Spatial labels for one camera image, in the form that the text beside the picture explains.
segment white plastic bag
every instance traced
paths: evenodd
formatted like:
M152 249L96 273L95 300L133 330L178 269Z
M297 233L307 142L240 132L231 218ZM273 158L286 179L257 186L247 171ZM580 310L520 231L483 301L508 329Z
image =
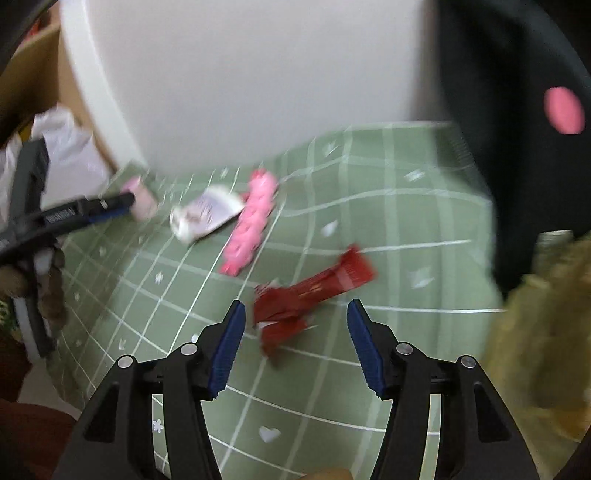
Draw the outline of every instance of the white plastic bag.
M0 150L0 226L8 220L8 204L12 191L12 179L17 166L18 154L22 142L18 135L14 135L5 150Z
M107 186L111 173L96 149L92 134L79 127L67 108L56 106L35 116L31 139L45 138L49 154L46 189L41 207L46 209L76 197L91 197ZM0 150L0 216L8 218L12 179L22 143L12 137Z

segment blue gripper pad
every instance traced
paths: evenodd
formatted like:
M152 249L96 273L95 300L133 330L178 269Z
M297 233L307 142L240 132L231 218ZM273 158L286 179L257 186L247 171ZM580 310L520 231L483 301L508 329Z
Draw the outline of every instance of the blue gripper pad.
M240 340L242 340L242 335L246 328L246 309L244 308L244 304L237 300L234 303L235 305L233 304L228 312L230 317L224 319L226 329L222 333L217 348L211 358L212 370L207 389L212 398L217 398L217 394L226 388L232 365L236 358L236 352L238 351Z
M112 210L107 213L103 213L102 215L95 215L94 217L91 217L89 219L89 221L90 221L90 223L100 223L100 222L104 222L106 220L110 220L110 219L118 217L118 216L127 215L128 213L129 213L128 208L120 208L117 210Z
M384 362L370 332L371 320L369 319L361 302L356 299L347 307L347 326L349 334L368 387L378 397L384 396L386 383L384 380Z

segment metal screw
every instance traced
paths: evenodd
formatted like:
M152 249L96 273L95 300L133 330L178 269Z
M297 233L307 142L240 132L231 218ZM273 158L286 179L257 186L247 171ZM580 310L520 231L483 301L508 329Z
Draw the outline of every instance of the metal screw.
M197 345L195 345L194 343L185 343L182 347L181 347L181 353L183 355L193 355L195 352L197 352Z
M474 368L476 366L476 360L474 360L471 356L463 356L460 362L466 368Z
M134 358L129 355L122 356L117 360L117 366L119 368L129 368L134 363Z
M401 355L410 355L413 352L413 347L407 343L399 343L396 346L396 351Z

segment red snack packet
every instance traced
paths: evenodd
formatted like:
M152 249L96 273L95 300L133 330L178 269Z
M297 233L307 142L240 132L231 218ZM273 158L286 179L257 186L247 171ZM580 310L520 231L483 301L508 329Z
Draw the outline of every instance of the red snack packet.
M321 301L358 288L373 280L374 276L371 265L359 252L359 247L351 245L334 267L312 278L287 288L258 287L254 306L255 324L302 316Z
M308 325L302 317L266 325L261 331L263 353L271 356L278 346L307 328Z
M261 330L261 347L267 356L292 336L307 328L303 316L314 306L373 280L375 273L351 245L339 262L292 287L261 285L255 289L254 322L276 322Z

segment white heart pattern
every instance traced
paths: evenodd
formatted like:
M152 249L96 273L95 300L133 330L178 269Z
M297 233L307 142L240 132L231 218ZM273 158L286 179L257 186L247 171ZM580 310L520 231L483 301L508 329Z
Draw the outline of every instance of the white heart pattern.
M267 427L259 427L259 435L263 442L269 443L276 440L281 432L277 429L268 429Z
M413 290L417 288L425 288L433 280L435 280L430 276L430 274L431 268L429 267L419 268L416 272L411 272L409 276Z
M324 225L324 227L322 227L322 230L320 230L320 232L322 233L322 236L329 237L329 236L332 236L336 232L336 228L338 226L339 226L339 221L335 220L334 222L330 222L330 223L327 223L326 225Z

